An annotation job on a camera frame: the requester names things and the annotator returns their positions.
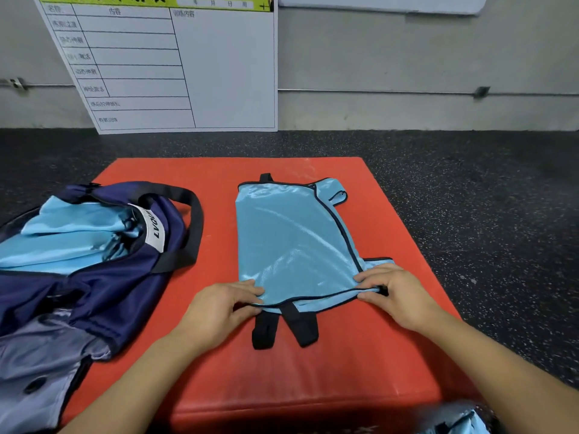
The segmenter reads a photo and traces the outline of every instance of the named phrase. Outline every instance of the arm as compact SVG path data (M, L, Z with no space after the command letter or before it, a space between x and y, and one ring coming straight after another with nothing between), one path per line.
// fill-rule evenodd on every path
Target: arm
M354 277L361 288L388 287L388 296L358 299L389 313L402 327L437 344L468 375L512 434L579 432L579 392L446 313L420 281L394 264Z
M237 303L263 303L264 293L248 280L217 284L199 292L181 322L153 343L134 365L61 434L141 434L147 430L165 395L199 355L220 345L243 321L261 312Z

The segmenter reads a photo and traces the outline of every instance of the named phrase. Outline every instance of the forearm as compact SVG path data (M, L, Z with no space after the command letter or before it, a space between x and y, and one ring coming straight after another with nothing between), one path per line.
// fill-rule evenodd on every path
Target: forearm
M420 332L462 368L511 434L579 432L579 392L443 311Z
M61 433L144 433L165 395L200 352L174 333L161 338Z

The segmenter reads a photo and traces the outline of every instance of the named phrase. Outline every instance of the red mat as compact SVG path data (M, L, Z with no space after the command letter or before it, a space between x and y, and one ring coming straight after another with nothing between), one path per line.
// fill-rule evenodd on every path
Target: red mat
M237 185L271 172L281 182L337 178L348 200L337 207L363 257L391 256L438 303L458 316L402 221L359 158L119 159L95 181L152 181L185 187L205 215L197 264L172 278L141 335L123 354L95 363L64 412L68 422L109 388L178 323L195 293L237 280ZM299 347L280 320L271 350L251 345L251 320L198 359L163 403L158 421L177 432L411 432L421 408L476 396L437 347L385 313L354 300L318 315L320 339Z

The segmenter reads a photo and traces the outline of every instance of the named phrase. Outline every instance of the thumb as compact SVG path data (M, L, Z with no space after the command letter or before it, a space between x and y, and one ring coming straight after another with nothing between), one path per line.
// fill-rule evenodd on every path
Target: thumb
M237 311L231 314L231 321L233 328L238 327L243 321L250 319L252 316L256 316L261 312L261 308L256 308L254 306L243 306Z
M388 297L385 297L379 294L378 292L374 291L360 292L360 294L358 294L358 299L365 301L366 303L378 306L380 309L383 309L386 312L388 311L388 300L389 300Z

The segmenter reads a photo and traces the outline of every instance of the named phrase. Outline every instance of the yellow-green banner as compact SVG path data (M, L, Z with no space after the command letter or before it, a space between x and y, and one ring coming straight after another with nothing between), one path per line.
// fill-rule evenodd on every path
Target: yellow-green banner
M106 6L181 7L273 11L273 0L40 0L45 3L81 3Z

